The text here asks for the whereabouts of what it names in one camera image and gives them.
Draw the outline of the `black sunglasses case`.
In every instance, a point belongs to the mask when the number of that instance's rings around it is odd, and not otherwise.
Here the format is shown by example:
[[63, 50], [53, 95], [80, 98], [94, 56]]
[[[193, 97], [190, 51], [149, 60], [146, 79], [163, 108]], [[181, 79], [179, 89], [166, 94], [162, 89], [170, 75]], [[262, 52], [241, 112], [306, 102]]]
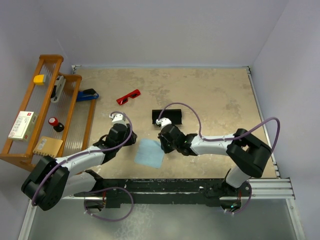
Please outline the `black sunglasses case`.
[[[151, 111], [151, 118], [152, 118], [152, 124], [156, 124], [156, 120], [158, 119], [161, 109], [153, 109]], [[166, 109], [162, 115], [161, 118], [168, 118], [171, 120], [172, 124], [174, 125], [182, 125], [182, 110], [181, 109]]]

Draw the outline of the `red sunglasses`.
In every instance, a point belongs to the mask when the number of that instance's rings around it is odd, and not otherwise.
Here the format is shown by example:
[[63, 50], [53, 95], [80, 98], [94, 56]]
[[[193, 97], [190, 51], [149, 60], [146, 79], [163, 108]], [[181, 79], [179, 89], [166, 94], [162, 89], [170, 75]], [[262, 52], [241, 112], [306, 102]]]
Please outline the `red sunglasses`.
[[135, 89], [132, 92], [126, 94], [125, 96], [118, 98], [116, 100], [116, 102], [121, 106], [121, 105], [124, 105], [125, 103], [127, 103], [129, 99], [137, 98], [140, 95], [141, 95], [140, 90]]

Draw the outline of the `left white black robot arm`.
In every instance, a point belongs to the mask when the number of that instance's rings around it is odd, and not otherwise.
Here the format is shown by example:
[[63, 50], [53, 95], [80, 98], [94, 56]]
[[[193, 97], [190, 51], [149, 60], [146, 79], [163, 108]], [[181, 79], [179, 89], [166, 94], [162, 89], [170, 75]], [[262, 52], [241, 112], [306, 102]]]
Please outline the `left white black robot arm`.
[[98, 142], [78, 153], [65, 157], [43, 156], [21, 187], [33, 206], [47, 211], [60, 199], [88, 192], [98, 196], [103, 191], [102, 178], [90, 168], [112, 160], [124, 146], [137, 141], [130, 124], [116, 123]]

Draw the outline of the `blue cleaning cloth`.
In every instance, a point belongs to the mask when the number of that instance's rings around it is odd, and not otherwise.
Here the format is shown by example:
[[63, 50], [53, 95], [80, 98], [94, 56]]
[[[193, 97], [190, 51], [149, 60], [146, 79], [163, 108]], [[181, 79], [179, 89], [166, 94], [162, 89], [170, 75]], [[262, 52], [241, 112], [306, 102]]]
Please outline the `blue cleaning cloth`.
[[159, 169], [162, 166], [164, 155], [159, 141], [144, 138], [139, 143], [134, 162]]

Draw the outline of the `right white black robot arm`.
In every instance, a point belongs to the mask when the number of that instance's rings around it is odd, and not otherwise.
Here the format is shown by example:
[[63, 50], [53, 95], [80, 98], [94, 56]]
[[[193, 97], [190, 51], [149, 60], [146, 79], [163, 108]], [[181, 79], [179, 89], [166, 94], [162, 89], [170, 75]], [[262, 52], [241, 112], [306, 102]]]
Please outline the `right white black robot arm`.
[[245, 129], [239, 128], [234, 134], [209, 136], [205, 141], [199, 134], [185, 135], [177, 126], [168, 124], [161, 128], [158, 139], [166, 154], [177, 151], [184, 156], [230, 157], [235, 166], [226, 174], [222, 190], [226, 195], [233, 196], [248, 179], [261, 178], [272, 155], [272, 149], [251, 133], [237, 138], [245, 133]]

